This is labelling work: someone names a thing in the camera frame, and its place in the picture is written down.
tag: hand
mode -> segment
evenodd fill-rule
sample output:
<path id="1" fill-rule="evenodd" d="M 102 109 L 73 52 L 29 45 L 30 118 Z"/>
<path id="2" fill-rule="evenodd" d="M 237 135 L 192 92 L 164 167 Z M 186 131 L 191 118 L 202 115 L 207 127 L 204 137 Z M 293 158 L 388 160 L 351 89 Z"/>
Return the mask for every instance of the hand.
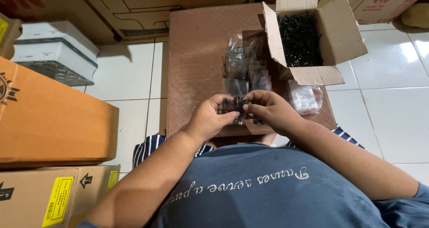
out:
<path id="1" fill-rule="evenodd" d="M 231 96 L 218 94 L 198 105 L 184 131 L 200 143 L 216 136 L 224 126 L 234 121 L 240 114 L 239 112 L 218 114 L 222 111 L 224 98 L 230 101 L 233 99 Z"/>
<path id="2" fill-rule="evenodd" d="M 288 136 L 304 128 L 305 119 L 276 93 L 256 90 L 244 98 L 252 104 L 244 105 L 243 110 L 263 119 L 278 134 Z"/>

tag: right hand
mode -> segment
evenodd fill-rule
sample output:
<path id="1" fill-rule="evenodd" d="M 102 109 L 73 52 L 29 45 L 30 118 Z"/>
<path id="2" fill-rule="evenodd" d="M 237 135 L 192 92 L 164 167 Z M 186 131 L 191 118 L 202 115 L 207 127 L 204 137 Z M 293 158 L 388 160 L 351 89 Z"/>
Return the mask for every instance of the right hand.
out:
<path id="1" fill-rule="evenodd" d="M 252 104 L 244 105 L 243 110 L 263 119 L 278 134 L 288 136 L 304 129 L 305 119 L 278 94 L 256 90 L 244 98 Z"/>

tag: tile floor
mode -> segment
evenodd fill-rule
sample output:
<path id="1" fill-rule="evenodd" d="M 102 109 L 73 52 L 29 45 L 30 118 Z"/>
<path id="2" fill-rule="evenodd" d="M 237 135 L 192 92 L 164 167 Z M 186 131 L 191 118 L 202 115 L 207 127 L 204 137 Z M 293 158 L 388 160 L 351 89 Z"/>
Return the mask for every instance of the tile floor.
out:
<path id="1" fill-rule="evenodd" d="M 369 152 L 429 185 L 429 33 L 394 24 L 359 26 L 369 54 L 338 65 L 346 84 L 327 87 L 335 118 Z M 131 171 L 132 151 L 166 128 L 168 38 L 100 46 L 94 86 L 120 108 L 118 152 L 106 164 Z M 278 136 L 273 146 L 286 143 Z"/>

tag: striped shorts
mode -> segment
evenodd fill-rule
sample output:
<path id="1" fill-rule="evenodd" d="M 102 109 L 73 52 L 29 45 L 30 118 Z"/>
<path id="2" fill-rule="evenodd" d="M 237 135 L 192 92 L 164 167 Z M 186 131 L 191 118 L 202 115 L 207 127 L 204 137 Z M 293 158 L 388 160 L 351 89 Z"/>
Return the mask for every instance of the striped shorts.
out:
<path id="1" fill-rule="evenodd" d="M 333 133 L 337 134 L 341 138 L 346 139 L 347 141 L 355 144 L 356 146 L 359 146 L 363 149 L 365 149 L 361 144 L 359 144 L 354 138 L 350 137 L 349 134 L 344 132 L 344 130 L 337 125 L 337 129 L 332 130 Z M 132 157 L 132 167 L 135 168 L 137 165 L 139 165 L 143 160 L 147 159 L 149 155 L 151 155 L 158 147 L 165 141 L 166 137 L 164 135 L 152 135 L 146 137 L 146 140 L 141 143 L 137 144 L 134 147 L 134 153 Z M 295 147 L 295 145 L 292 142 L 288 142 L 286 146 L 289 147 Z M 195 154 L 195 157 L 200 156 L 203 153 L 209 152 L 213 150 L 212 146 L 209 145 L 202 145 L 200 149 Z"/>

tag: white container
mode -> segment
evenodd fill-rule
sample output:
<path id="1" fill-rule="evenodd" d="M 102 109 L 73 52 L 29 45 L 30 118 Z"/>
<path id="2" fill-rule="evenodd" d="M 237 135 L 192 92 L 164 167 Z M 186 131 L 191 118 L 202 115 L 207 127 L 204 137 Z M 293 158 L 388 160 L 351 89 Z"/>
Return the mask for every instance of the white container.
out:
<path id="1" fill-rule="evenodd" d="M 23 23 L 15 44 L 63 42 L 97 67 L 99 48 L 68 20 Z"/>
<path id="2" fill-rule="evenodd" d="M 69 86 L 93 85 L 97 67 L 63 42 L 15 44 L 11 61 Z"/>

